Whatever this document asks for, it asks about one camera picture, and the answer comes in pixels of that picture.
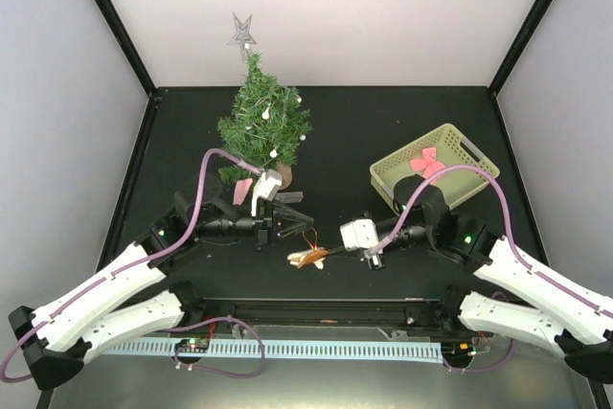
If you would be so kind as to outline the brown white plush ornament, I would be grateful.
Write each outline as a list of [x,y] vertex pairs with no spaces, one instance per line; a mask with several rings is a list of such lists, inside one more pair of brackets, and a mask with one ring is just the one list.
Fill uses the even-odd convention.
[[310,233],[312,234],[311,238],[307,236],[307,231],[303,232],[303,238],[308,249],[290,253],[286,260],[297,269],[314,266],[319,270],[323,270],[324,260],[329,255],[329,250],[319,244],[319,236],[315,229],[311,229]]

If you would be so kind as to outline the small green christmas tree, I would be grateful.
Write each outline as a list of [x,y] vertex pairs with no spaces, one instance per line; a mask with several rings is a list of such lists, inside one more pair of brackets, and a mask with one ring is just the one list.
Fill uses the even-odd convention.
[[299,145],[312,130],[309,111],[296,87],[262,70],[259,53],[248,58],[246,69],[231,112],[217,122],[222,148],[254,167],[278,171],[283,191],[292,182]]

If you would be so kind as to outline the pink cone ornament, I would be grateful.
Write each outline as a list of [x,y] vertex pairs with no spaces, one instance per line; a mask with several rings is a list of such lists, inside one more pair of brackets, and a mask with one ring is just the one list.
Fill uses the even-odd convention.
[[234,188],[233,194],[233,204],[235,206],[240,206],[244,203],[247,195],[250,192],[251,186],[253,184],[253,179],[251,177],[240,179]]

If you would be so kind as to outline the pink star ornament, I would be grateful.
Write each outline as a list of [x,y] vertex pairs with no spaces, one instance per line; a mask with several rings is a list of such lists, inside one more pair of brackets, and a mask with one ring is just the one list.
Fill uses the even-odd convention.
[[436,147],[424,148],[421,151],[420,158],[410,160],[410,166],[424,179],[445,168],[445,164],[438,159]]

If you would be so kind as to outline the silver star tree topper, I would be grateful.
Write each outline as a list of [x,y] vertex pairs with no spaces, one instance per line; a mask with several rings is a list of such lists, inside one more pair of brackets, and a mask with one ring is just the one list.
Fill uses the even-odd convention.
[[237,14],[233,13],[234,33],[227,41],[229,46],[237,46],[243,62],[253,54],[253,46],[257,41],[251,33],[253,15],[250,14],[244,20],[241,20]]

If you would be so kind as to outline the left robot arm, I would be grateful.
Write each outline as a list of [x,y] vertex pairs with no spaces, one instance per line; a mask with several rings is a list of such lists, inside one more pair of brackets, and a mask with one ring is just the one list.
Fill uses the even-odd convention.
[[16,381],[53,390],[125,340],[160,329],[199,329],[206,309],[187,283],[140,304],[126,301],[189,263],[198,244],[248,237],[262,248],[311,228],[312,217],[276,199],[279,179],[265,173],[244,204],[225,201],[213,174],[193,180],[174,194],[164,216],[91,278],[42,307],[14,309],[8,320],[29,370]]

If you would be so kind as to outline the clear battery box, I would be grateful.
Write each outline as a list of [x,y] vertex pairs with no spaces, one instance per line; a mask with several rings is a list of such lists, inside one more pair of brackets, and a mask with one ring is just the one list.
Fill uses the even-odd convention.
[[276,200],[286,204],[295,204],[300,203],[304,199],[303,192],[288,192],[288,193],[277,193]]

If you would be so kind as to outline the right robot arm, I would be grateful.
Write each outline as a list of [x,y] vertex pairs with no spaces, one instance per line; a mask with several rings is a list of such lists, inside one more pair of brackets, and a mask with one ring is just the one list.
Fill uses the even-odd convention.
[[518,304],[496,301],[475,291],[449,289],[435,312],[447,335],[463,329],[492,332],[532,344],[559,357],[576,373],[612,381],[612,300],[577,284],[520,249],[512,236],[507,199],[496,180],[477,170],[496,191],[505,231],[496,235],[478,219],[451,212],[437,180],[409,176],[397,184],[393,199],[398,218],[375,224],[361,217],[341,225],[342,247],[362,256],[373,270],[395,247],[425,244],[429,253],[466,273],[517,296]]

